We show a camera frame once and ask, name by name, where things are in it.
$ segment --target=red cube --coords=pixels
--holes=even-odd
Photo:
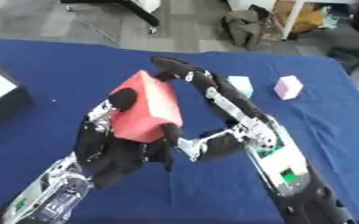
[[[151,77],[146,71],[138,71],[112,94],[122,88],[133,88],[137,100],[130,109],[112,116],[115,137],[150,143],[163,136],[160,124],[182,126],[180,108],[169,84]]]

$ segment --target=white box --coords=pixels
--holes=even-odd
[[[246,76],[229,76],[229,83],[245,94],[248,98],[253,95],[253,87],[251,86],[249,77]]]
[[[280,78],[274,89],[280,99],[290,100],[297,97],[303,87],[295,75],[290,75]]]

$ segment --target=cable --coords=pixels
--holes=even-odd
[[[68,11],[68,12],[73,13],[73,14],[76,16],[76,18],[79,18],[80,21],[81,21],[84,25],[88,26],[89,28],[93,29],[93,30],[96,31],[96,32],[101,33],[101,35],[103,35],[105,38],[107,38],[108,40],[110,40],[111,42],[113,42],[118,48],[122,48],[122,47],[120,46],[119,42],[118,42],[115,38],[110,37],[110,35],[107,34],[105,31],[103,31],[103,30],[101,30],[101,29],[99,29],[99,28],[96,28],[95,26],[93,26],[93,25],[90,24],[89,22],[83,20],[70,6],[69,6],[69,7],[66,7],[66,8],[67,8],[67,11]]]
[[[95,30],[96,32],[100,32],[101,35],[103,35],[104,37],[106,37],[107,39],[109,39],[111,42],[113,42],[114,44],[116,44],[116,46],[117,46],[118,48],[121,48],[121,46],[120,46],[120,44],[118,43],[118,41],[115,40],[114,38],[110,37],[110,35],[107,34],[105,31],[94,27],[92,24],[90,24],[90,23],[87,22],[87,21],[81,20],[81,22],[82,22],[84,25],[86,25],[86,26],[90,27],[91,29]]]

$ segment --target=floor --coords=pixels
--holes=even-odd
[[[147,33],[144,21],[118,5],[77,5],[75,12],[67,12],[58,0],[0,0],[0,6],[3,39],[94,43],[166,52],[243,51],[217,31],[219,18],[229,10],[220,0],[163,0],[154,12],[162,24],[154,35]],[[357,47],[359,34],[342,24],[332,31],[309,32],[298,41],[263,42],[259,51],[325,56],[330,43]],[[359,70],[353,77],[359,86]]]

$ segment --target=robotic hand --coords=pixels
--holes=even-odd
[[[173,125],[163,127],[168,141],[192,161],[220,158],[244,150],[286,224],[356,223],[285,128],[261,112],[244,94],[216,73],[184,61],[154,57],[152,63],[164,70],[156,78],[192,83],[227,124],[226,129],[194,140],[182,138]]]
[[[144,161],[161,162],[167,171],[172,169],[170,146],[164,138],[139,143],[113,135],[116,128],[111,127],[113,110],[124,112],[136,98],[134,90],[124,88],[83,118],[74,152],[79,164],[93,172],[91,181],[95,188],[114,184],[121,177],[141,169]]]
[[[115,111],[129,109],[137,99],[122,89],[82,119],[74,152],[52,164],[26,189],[0,207],[0,224],[63,224],[90,189],[102,189],[142,168],[144,161],[164,163],[170,171],[169,145],[162,138],[137,143],[116,138],[111,127]]]

